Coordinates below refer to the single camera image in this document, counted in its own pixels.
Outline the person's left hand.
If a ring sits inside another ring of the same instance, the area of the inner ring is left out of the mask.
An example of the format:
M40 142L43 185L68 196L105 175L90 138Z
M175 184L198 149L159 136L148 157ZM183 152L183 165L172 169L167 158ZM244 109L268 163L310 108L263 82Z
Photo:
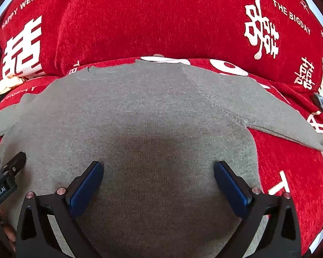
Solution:
M3 228L3 231L8 238L8 242L13 250L16 253L16 231L15 229L8 223L5 211L0 208L0 224Z

